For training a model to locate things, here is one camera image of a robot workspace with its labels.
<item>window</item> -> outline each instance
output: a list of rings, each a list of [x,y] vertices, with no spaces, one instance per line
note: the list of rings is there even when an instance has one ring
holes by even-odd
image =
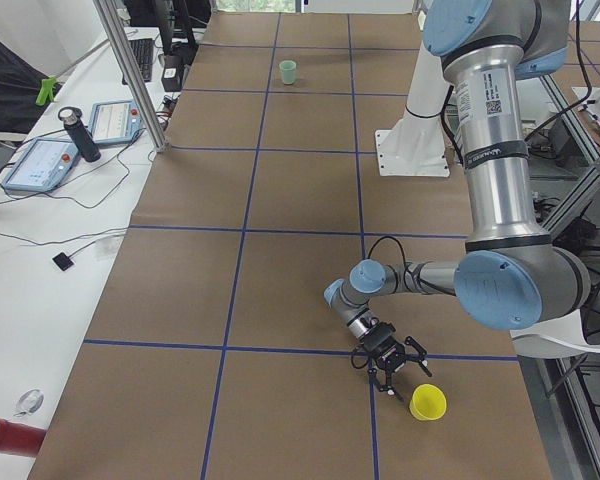
[[[225,12],[295,12],[296,0],[217,0]]]

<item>small black square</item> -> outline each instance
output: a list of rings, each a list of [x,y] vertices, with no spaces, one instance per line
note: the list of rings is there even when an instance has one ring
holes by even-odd
[[[53,257],[53,262],[58,266],[58,268],[60,270],[62,270],[63,272],[65,270],[67,270],[69,267],[73,266],[73,262],[71,261],[71,259],[67,256],[66,253],[64,252],[60,252],[58,255],[56,255],[55,257]]]

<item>white table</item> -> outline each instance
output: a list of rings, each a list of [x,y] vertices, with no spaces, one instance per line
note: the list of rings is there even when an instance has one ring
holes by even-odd
[[[130,38],[157,36],[154,28],[128,29],[132,30],[137,32]],[[159,52],[156,49],[153,81],[146,84],[156,109],[165,95],[160,81],[162,68],[157,61]],[[65,106],[81,108],[87,123],[93,103],[131,99],[131,92],[122,85],[121,78],[111,46],[101,47],[71,74],[30,137],[61,129],[57,113]],[[101,148],[100,160],[91,164],[81,160],[67,180],[106,162],[120,150],[120,147]],[[130,174],[99,207],[87,210],[70,200],[44,196],[0,205],[0,232],[47,242],[126,227],[151,168],[152,150],[145,133],[121,155]],[[72,196],[93,205],[125,173],[124,167],[114,160],[52,194]],[[3,200],[8,197],[0,188],[0,201]],[[38,247],[0,237],[0,417],[36,427],[49,426],[115,260],[116,239],[86,248],[65,272],[51,259],[61,251],[71,254],[95,238],[98,237]],[[18,398],[35,388],[44,393],[40,410],[14,418]],[[0,454],[0,480],[25,479],[33,461]]]

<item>yellow cup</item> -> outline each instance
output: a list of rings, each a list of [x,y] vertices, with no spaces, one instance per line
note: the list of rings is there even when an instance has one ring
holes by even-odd
[[[418,420],[438,420],[447,411],[447,399],[438,387],[425,383],[413,391],[409,411]]]

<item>grid line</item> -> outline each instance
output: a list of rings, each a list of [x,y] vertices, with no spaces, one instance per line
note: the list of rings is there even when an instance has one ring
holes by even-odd
[[[356,150],[356,183],[358,188],[358,216],[360,218],[360,248],[361,257],[364,259],[367,250],[364,242],[364,215],[362,205],[362,179],[360,175],[360,154],[358,153],[358,116],[356,113],[356,76],[353,65],[353,49],[351,41],[351,15],[347,14],[347,34],[349,37],[349,68],[351,71],[351,106],[353,113],[353,136]],[[375,388],[371,377],[369,377],[369,419],[371,421],[371,459],[373,461],[373,478],[380,480],[380,464],[378,456],[378,429],[376,426],[376,401]]]
[[[569,38],[571,38],[571,40],[573,40],[574,42],[576,41],[575,38],[571,35],[571,33],[569,33],[568,35],[569,35]],[[589,55],[587,55],[587,53],[583,50],[583,48],[582,48],[583,43],[585,43],[585,42],[583,42],[582,39],[580,39],[580,53],[582,54],[582,56],[584,58],[586,58],[589,61],[589,65],[591,65],[593,67],[593,69],[596,71],[596,73],[600,76],[600,70],[598,70],[598,67],[596,66],[596,64],[591,61],[591,58],[589,58]]]
[[[183,92],[207,92],[207,93],[267,93],[266,90],[234,90],[229,88],[183,88]],[[273,90],[269,92],[270,95],[338,95],[338,96],[350,96],[350,92],[294,92],[294,91],[282,91]],[[407,98],[406,93],[362,93],[358,92],[356,95],[361,97],[399,97]]]
[[[240,269],[242,266],[242,255],[244,252],[244,244],[245,244],[245,240],[246,240],[246,236],[247,236],[247,225],[249,222],[249,211],[251,208],[251,198],[253,195],[256,173],[258,171],[258,157],[260,155],[260,145],[262,143],[262,133],[264,130],[264,121],[265,121],[265,117],[267,114],[267,101],[269,99],[269,85],[271,84],[271,74],[273,71],[273,65],[274,65],[274,60],[275,60],[276,44],[278,43],[278,34],[280,32],[281,18],[282,18],[282,14],[278,13],[278,20],[277,20],[277,24],[276,24],[276,35],[275,35],[274,45],[271,50],[271,60],[270,60],[270,65],[269,65],[269,78],[267,80],[267,91],[265,92],[264,104],[262,106],[262,115],[260,117],[260,130],[258,132],[258,143],[256,145],[255,158],[254,158],[254,162],[253,162],[253,170],[251,172],[251,183],[249,185],[249,194],[247,196],[247,205],[246,205],[245,212],[244,212],[244,221],[242,224],[242,235],[240,238],[240,247],[238,249],[238,259],[236,261],[236,270],[235,270],[235,275],[233,278],[233,286],[231,289],[231,301],[229,303],[229,311],[227,313],[227,324],[225,327],[224,339],[223,339],[223,343],[222,343],[223,348],[222,348],[222,353],[220,355],[220,364],[218,366],[218,375],[216,378],[216,387],[215,387],[215,391],[214,391],[214,395],[213,395],[213,404],[211,407],[211,415],[210,415],[210,419],[209,419],[209,429],[207,431],[207,441],[205,444],[204,459],[203,459],[203,463],[202,463],[202,469],[200,472],[200,480],[206,479],[207,469],[209,467],[211,443],[213,441],[213,430],[215,427],[216,413],[218,410],[218,401],[220,398],[220,387],[222,384],[222,374],[224,372],[224,362],[225,362],[226,353],[227,353],[226,347],[229,343],[229,333],[231,331],[231,323],[232,323],[232,319],[233,319],[232,318],[233,317],[233,308],[235,306],[236,293],[238,290],[238,280],[240,277]]]
[[[137,225],[130,224],[130,229],[136,230],[180,230],[180,231],[194,231],[194,232],[232,232],[232,233],[260,233],[260,234],[273,234],[273,235],[324,235],[324,236],[346,236],[346,237],[358,237],[360,232],[330,232],[322,230],[276,230],[276,229],[263,229],[263,228],[225,228],[225,227],[202,227],[202,226],[174,226],[174,225]],[[362,234],[366,237],[383,237],[392,236],[399,238],[422,238],[422,239],[440,239],[440,240],[466,240],[466,235],[444,235],[444,234],[428,234],[428,233],[381,233],[381,232],[364,232]]]
[[[225,147],[184,147],[178,145],[171,145],[171,148],[175,150],[199,150],[203,152],[280,152],[280,153],[319,153],[320,155],[330,155],[330,154],[350,154],[354,155],[359,153],[361,155],[375,155],[375,152],[368,151],[358,151],[355,150],[309,150],[309,149],[301,149],[301,148],[248,148],[248,147],[236,147],[236,148],[225,148]]]
[[[349,357],[349,350],[322,350],[310,348],[277,348],[277,347],[246,347],[239,345],[204,345],[191,343],[161,343],[144,342],[133,340],[105,340],[97,338],[87,338],[83,340],[84,344],[102,345],[112,347],[142,347],[142,348],[164,348],[173,350],[210,350],[225,352],[250,352],[250,353],[275,353],[280,355],[319,355],[329,357]],[[477,362],[517,362],[518,358],[507,355],[453,355],[443,353],[427,353],[427,357],[436,360],[462,360]]]
[[[387,51],[387,52],[417,52],[419,48],[398,48],[398,47],[352,47],[349,44],[348,47],[316,47],[316,46],[270,46],[270,45],[221,45],[219,43],[202,43],[200,44],[202,47],[215,47],[215,48],[276,48],[276,49],[295,49],[295,50],[376,50],[376,51]]]

